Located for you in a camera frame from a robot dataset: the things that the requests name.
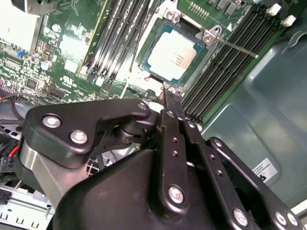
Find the capacitor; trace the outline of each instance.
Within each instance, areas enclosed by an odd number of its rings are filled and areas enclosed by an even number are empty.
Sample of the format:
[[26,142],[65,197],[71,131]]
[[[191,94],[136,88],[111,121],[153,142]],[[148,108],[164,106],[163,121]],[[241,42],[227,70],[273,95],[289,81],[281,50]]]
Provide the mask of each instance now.
[[56,33],[61,33],[61,31],[62,31],[60,25],[58,25],[58,24],[52,25],[51,29],[52,29],[54,32],[56,32]]
[[51,69],[52,64],[51,64],[50,61],[43,61],[43,62],[40,64],[40,67],[42,68],[42,70],[47,71],[47,70]]

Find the green circuit board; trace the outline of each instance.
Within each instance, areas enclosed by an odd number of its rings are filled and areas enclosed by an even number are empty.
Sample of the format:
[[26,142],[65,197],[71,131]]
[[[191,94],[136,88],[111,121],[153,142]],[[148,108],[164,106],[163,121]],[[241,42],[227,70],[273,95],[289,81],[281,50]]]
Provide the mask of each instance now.
[[[197,34],[219,26],[219,37],[227,41],[250,9],[264,1],[59,0],[54,12],[39,18],[34,52],[19,55],[23,48],[1,39],[0,31],[0,90],[35,95],[48,104],[123,97],[155,101],[162,91],[163,81],[185,95],[193,94],[191,87],[198,84],[206,68],[225,46],[216,41],[215,46],[209,46]],[[305,5],[301,2],[297,4],[295,0],[291,3],[283,0],[276,2],[283,7],[291,6],[290,12],[296,12],[299,5]],[[162,9],[177,13],[180,17],[178,22],[165,16]],[[190,61],[190,64],[176,81],[166,80],[154,71],[144,69],[155,46],[162,43],[160,38],[167,32],[165,25],[176,31],[175,38],[184,36],[183,41],[198,47],[197,54],[189,60],[177,55],[176,65],[180,65],[182,60]],[[281,32],[272,36],[259,52],[260,57]],[[154,56],[157,63],[159,57],[165,56],[165,51],[161,50]],[[253,60],[234,85],[238,85],[239,80],[258,61]],[[220,102],[234,88],[230,87]],[[204,121],[208,120],[220,102],[202,117]]]

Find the black cable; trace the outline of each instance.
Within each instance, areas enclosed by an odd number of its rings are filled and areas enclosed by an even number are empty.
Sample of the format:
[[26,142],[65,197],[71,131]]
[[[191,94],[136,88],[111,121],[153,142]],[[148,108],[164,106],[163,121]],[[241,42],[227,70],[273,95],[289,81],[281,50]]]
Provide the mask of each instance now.
[[[0,105],[10,99],[10,98],[14,98],[14,97],[18,97],[18,96],[27,96],[27,97],[30,97],[30,98],[33,98],[35,100],[37,100],[38,102],[40,102],[41,104],[44,104],[39,98],[37,98],[36,96],[33,96],[33,95],[30,95],[30,94],[27,94],[27,93],[22,93],[22,92],[17,92],[17,93],[12,93],[12,94],[9,94],[7,96],[4,96],[1,98],[0,100]],[[14,116],[18,119],[18,120],[0,120],[0,132],[2,132],[5,136],[7,137],[11,137],[7,132],[5,132],[4,128],[2,128],[1,125],[23,125],[24,123],[24,118],[19,114],[19,112],[17,111],[16,109],[16,106],[15,106],[15,103],[13,102],[13,104],[10,104],[10,108],[12,109],[12,112],[14,114]]]
[[13,97],[10,101],[10,108],[12,113],[14,114],[14,116],[18,119],[18,120],[23,120],[23,116],[20,115],[20,113],[18,112],[17,108],[16,108],[16,97]]

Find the motherboard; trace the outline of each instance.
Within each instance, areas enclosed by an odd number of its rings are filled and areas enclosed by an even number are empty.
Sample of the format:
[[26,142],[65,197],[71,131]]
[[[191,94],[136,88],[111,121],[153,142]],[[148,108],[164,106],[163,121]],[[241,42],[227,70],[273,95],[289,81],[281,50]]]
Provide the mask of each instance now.
[[23,1],[28,6],[23,9],[14,0],[0,2],[1,91],[34,95],[46,104],[127,97],[150,102],[167,86],[198,124],[213,115],[307,5],[305,0]]

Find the blue component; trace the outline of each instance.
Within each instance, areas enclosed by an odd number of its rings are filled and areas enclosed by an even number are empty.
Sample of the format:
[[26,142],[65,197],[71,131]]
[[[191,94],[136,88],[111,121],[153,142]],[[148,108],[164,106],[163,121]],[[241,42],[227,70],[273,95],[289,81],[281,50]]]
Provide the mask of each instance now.
[[18,50],[16,56],[22,58],[25,55],[25,50]]

